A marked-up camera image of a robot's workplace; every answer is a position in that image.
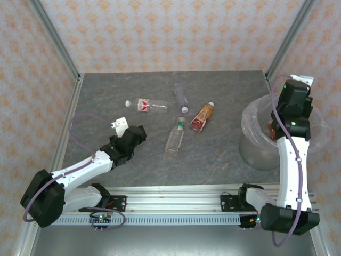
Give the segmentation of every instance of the patterned wall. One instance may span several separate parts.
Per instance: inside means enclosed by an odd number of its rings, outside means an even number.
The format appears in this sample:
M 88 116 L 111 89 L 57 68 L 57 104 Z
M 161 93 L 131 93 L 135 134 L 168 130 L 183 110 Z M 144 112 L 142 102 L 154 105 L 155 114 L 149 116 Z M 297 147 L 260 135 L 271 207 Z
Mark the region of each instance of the patterned wall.
M 341 2 L 318 0 L 277 74 L 314 76 L 312 96 L 332 127 L 330 144 L 309 159 L 309 185 L 319 193 L 329 238 L 341 252 Z
M 81 73 L 267 70 L 303 0 L 42 0 Z
M 27 0 L 0 1 L 0 248 L 13 255 L 20 199 L 48 168 L 74 79 Z

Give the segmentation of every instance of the empty water bottle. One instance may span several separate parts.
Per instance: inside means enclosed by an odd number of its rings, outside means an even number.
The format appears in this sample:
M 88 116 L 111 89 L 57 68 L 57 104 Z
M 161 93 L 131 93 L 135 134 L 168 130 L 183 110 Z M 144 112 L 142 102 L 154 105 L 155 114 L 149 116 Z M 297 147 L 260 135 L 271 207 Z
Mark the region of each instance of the empty water bottle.
M 137 111 L 165 113 L 168 111 L 168 102 L 164 100 L 152 100 L 136 98 L 126 101 L 126 107 L 133 106 Z
M 166 155 L 176 156 L 180 148 L 182 137 L 183 137 L 183 125 L 185 123 L 185 118 L 179 117 L 176 122 L 176 126 L 170 132 L 167 145 L 166 145 Z
M 176 97 L 176 103 L 179 106 L 179 108 L 181 109 L 182 113 L 187 113 L 188 112 L 188 101 L 186 99 L 186 96 L 183 92 L 183 88 L 181 86 L 181 84 L 175 84 L 174 85 L 174 94 Z

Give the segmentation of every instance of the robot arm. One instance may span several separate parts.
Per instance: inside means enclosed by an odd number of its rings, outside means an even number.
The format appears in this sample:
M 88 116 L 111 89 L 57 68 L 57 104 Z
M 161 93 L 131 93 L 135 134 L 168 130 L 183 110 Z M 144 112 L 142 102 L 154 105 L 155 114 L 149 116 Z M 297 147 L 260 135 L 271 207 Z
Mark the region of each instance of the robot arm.
M 60 171 L 48 173 L 46 170 L 41 170 L 36 173 L 20 201 L 24 208 L 43 185 L 63 175 L 40 193 L 29 209 L 29 214 L 39 226 L 49 226 L 63 212 L 91 206 L 108 206 L 110 193 L 100 184 L 95 183 L 76 191 L 74 189 L 97 175 L 125 164 L 133 158 L 135 147 L 144 142 L 147 137 L 143 126 L 128 127 L 125 118 L 117 120 L 112 126 L 116 128 L 117 135 L 111 136 L 110 142 L 95 153 L 95 158 L 88 166 L 74 173 L 65 174 L 89 163 L 92 157 Z
M 261 214 L 261 225 L 264 230 L 288 233 L 301 202 L 301 215 L 293 234 L 301 235 L 319 224 L 319 215 L 311 212 L 311 203 L 307 189 L 307 151 L 310 140 L 309 116 L 312 111 L 312 98 L 309 97 L 312 77 L 291 76 L 286 81 L 280 94 L 277 112 L 290 133 L 300 155 L 296 155 L 290 141 L 272 114 L 272 127 L 277 137 L 280 155 L 280 190 L 274 200 L 259 186 L 243 186 L 243 194 L 248 204 Z M 302 164 L 303 187 L 302 198 L 298 198 L 299 170 L 297 161 Z

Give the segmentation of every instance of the plastic bottle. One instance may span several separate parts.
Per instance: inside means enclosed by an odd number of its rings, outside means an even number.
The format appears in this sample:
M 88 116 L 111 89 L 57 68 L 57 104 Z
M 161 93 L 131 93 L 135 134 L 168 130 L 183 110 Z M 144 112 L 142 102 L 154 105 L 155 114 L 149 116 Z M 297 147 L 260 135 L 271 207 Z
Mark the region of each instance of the plastic bottle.
M 168 156 L 176 156 L 177 152 L 180 148 L 182 137 L 183 137 L 183 126 L 185 123 L 184 117 L 179 117 L 176 122 L 176 126 L 172 128 L 170 132 L 167 145 L 166 145 L 166 155 Z
M 176 103 L 179 106 L 180 110 L 182 113 L 187 113 L 188 112 L 188 101 L 186 99 L 186 96 L 183 92 L 183 88 L 181 84 L 175 84 L 174 85 L 174 94 L 176 97 Z
M 168 111 L 168 102 L 164 100 L 152 100 L 136 98 L 126 101 L 126 107 L 134 106 L 137 111 L 165 113 Z
M 213 113 L 213 102 L 209 102 L 207 105 L 204 105 L 201 111 L 195 116 L 190 124 L 190 129 L 195 132 L 201 132 L 202 128 L 204 128 L 205 124 L 209 121 Z

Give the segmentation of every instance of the white bracket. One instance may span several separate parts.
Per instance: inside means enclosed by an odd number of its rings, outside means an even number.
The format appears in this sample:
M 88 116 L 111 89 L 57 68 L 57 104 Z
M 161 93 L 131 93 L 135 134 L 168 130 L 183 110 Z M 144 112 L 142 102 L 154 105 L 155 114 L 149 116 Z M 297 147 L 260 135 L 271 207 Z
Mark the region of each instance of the white bracket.
M 125 117 L 117 119 L 116 122 L 111 123 L 111 128 L 115 128 L 117 136 L 121 138 L 126 129 L 128 129 L 128 123 Z
M 290 75 L 290 77 L 293 79 L 293 80 L 297 80 L 297 81 L 301 81 L 307 85 L 309 85 L 310 87 L 312 86 L 313 84 L 313 81 L 314 81 L 314 77 L 312 76 L 296 76 L 296 75 Z

